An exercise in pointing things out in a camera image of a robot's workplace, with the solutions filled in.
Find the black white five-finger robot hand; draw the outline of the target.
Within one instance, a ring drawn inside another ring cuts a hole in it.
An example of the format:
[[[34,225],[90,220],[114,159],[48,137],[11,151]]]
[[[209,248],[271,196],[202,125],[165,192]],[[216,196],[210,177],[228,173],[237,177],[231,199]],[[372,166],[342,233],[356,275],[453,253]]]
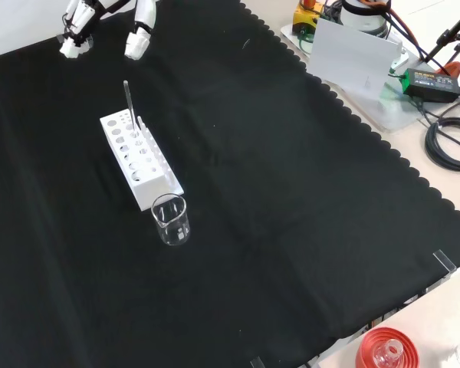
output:
[[[70,1],[62,15],[64,25],[60,53],[74,59],[93,46],[93,31],[101,18],[120,10],[126,1],[91,0]],[[124,55],[139,60],[150,44],[156,22],[156,0],[139,0],[135,6],[133,30],[128,34]]]

